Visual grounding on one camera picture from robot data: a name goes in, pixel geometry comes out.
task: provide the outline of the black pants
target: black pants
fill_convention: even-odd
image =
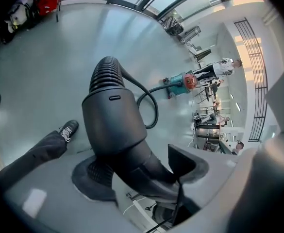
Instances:
[[[20,158],[0,171],[0,188],[5,192],[41,164],[59,158],[67,150],[66,141],[53,131]]]
[[[201,68],[199,69],[199,71],[195,71],[194,74],[196,73],[202,73],[202,72],[207,72],[206,74],[201,75],[200,77],[197,78],[197,80],[203,80],[203,79],[207,79],[207,78],[212,78],[212,77],[216,77],[216,74],[214,72],[214,68],[213,65],[209,65],[205,68]]]

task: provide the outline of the vacuum hose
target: vacuum hose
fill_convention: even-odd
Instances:
[[[151,98],[158,114],[157,102],[150,91],[128,74],[116,58],[105,57],[96,66],[89,94],[82,103],[91,146],[96,156],[132,189],[157,201],[175,202],[179,187],[176,178],[147,145],[142,116],[122,77]],[[158,116],[148,127],[153,127],[157,120]]]

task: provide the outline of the white shirt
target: white shirt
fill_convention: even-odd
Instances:
[[[215,63],[213,64],[214,73],[216,76],[221,75],[230,75],[229,73],[232,71],[231,74],[234,74],[234,67],[233,63],[230,61],[229,58],[223,58],[223,60],[227,61],[227,63]]]

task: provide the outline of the sneaker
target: sneaker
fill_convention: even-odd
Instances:
[[[60,135],[64,138],[66,142],[70,142],[70,138],[72,135],[75,134],[75,132],[78,129],[78,122],[76,120],[68,121],[64,126],[62,127],[62,130],[60,131]]]

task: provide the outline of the bag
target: bag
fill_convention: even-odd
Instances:
[[[178,35],[184,31],[183,26],[172,16],[165,19],[162,26],[169,35]]]
[[[59,0],[34,0],[34,4],[38,9],[40,16],[45,16],[46,14],[55,10],[58,6]]]

